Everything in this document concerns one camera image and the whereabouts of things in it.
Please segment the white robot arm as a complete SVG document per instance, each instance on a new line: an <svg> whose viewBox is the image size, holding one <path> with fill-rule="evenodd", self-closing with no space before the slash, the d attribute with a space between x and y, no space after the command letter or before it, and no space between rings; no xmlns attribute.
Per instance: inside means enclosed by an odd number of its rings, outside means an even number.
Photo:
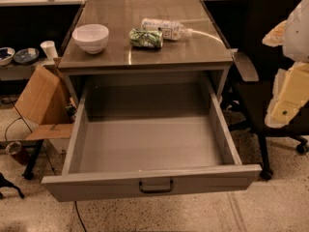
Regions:
<svg viewBox="0 0 309 232"><path fill-rule="evenodd" d="M272 99L265 123L270 128L287 126L309 102L309 0L301 0L288 18L263 38L268 46L282 46L283 55L293 61L274 77Z"/></svg>

